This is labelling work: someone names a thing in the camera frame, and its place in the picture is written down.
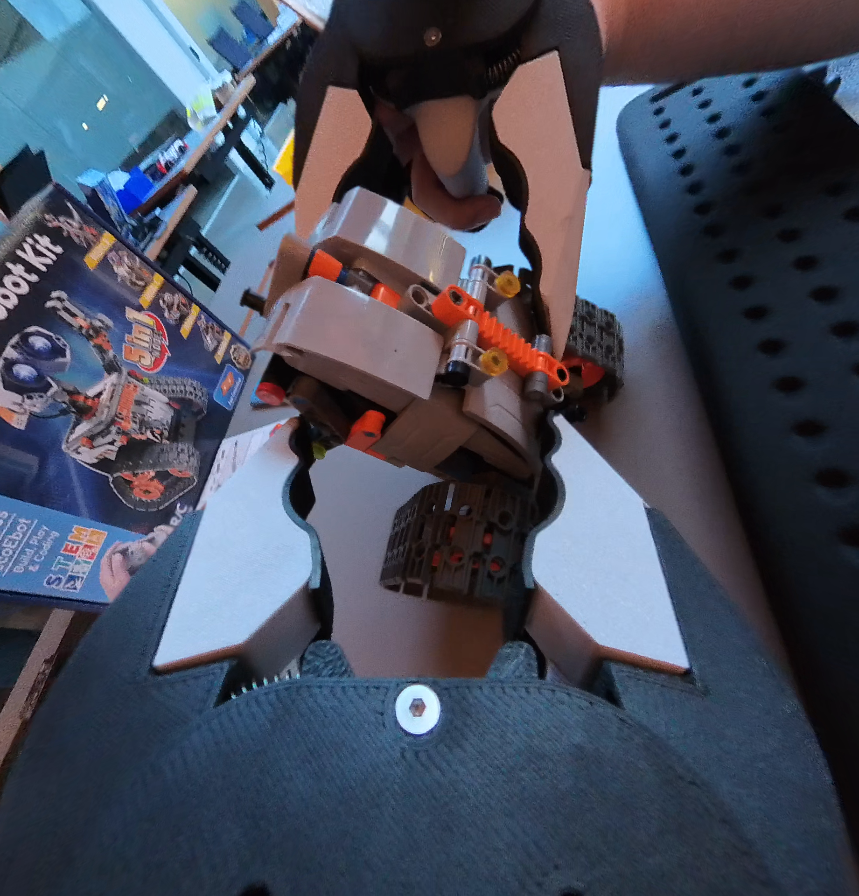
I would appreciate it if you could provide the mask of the open instruction booklet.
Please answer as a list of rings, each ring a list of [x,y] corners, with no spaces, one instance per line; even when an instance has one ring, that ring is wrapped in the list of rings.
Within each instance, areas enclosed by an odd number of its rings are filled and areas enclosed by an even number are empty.
[[[284,425],[271,423],[253,430],[225,438],[211,466],[211,472],[204,485],[196,510],[205,508],[209,498],[221,487],[249,458]]]

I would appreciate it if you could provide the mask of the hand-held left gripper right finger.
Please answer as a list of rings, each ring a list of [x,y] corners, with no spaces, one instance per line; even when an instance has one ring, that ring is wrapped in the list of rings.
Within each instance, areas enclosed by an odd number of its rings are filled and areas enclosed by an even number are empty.
[[[563,676],[603,660],[682,675],[690,667],[647,507],[562,417],[547,468],[555,504],[527,544],[530,636]]]

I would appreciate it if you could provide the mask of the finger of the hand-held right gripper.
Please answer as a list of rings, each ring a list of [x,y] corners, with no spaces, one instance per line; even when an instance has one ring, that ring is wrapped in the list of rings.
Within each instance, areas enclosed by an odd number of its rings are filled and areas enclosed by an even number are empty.
[[[379,101],[379,131],[361,96],[351,88],[330,86],[296,186],[296,233],[307,238],[334,201],[344,176],[370,143],[377,149],[381,137],[405,137],[411,118]]]
[[[539,291],[552,351],[562,355],[573,318],[591,171],[580,158],[558,51],[514,71],[492,121],[526,176],[524,225],[540,255]]]

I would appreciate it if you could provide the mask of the person's right hand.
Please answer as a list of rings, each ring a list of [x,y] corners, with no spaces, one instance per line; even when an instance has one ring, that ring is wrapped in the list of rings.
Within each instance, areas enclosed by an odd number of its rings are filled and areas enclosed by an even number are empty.
[[[454,230],[484,227],[501,212],[489,192],[480,140],[480,102],[469,95],[427,99],[409,110],[416,127],[412,198],[424,213]]]

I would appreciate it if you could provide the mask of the person's right forearm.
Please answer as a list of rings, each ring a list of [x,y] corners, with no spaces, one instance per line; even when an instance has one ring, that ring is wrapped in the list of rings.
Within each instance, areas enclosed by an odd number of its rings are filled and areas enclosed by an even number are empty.
[[[859,1],[593,1],[603,83],[686,82],[859,51]]]

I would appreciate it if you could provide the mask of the grey orange tracked toy robot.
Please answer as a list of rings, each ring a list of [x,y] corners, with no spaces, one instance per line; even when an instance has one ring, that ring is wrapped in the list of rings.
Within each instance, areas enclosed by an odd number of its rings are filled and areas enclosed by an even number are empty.
[[[515,609],[538,521],[540,422],[583,415],[624,382],[611,312],[576,298],[563,358],[537,329],[531,273],[475,256],[434,223],[349,191],[308,239],[288,234],[267,298],[262,381],[324,449],[345,445],[449,482],[396,513],[380,584],[429,599]]]

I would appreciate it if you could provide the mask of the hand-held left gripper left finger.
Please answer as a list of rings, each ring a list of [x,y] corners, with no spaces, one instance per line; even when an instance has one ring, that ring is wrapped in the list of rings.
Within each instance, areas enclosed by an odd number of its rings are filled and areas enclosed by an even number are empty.
[[[318,633],[320,545],[290,494],[304,471],[299,434],[300,420],[284,422],[209,497],[154,668],[286,668]]]

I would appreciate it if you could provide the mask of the blue robot kit box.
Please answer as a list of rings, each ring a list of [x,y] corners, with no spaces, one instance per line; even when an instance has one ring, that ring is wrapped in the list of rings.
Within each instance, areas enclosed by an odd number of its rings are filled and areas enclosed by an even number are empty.
[[[248,346],[62,187],[0,237],[0,600],[100,609],[200,502]]]

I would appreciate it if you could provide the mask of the grey desk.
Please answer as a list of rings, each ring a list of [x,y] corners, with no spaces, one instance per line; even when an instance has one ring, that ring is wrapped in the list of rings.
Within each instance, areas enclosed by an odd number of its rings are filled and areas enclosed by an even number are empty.
[[[626,382],[576,430],[703,561],[779,669],[787,665],[699,393],[668,307],[625,165],[615,118],[638,88],[605,88],[578,293],[625,328]],[[334,638],[374,678],[479,676],[503,641],[500,610],[420,599],[379,584],[392,518],[435,478],[338,447],[311,468],[319,537],[334,597]]]

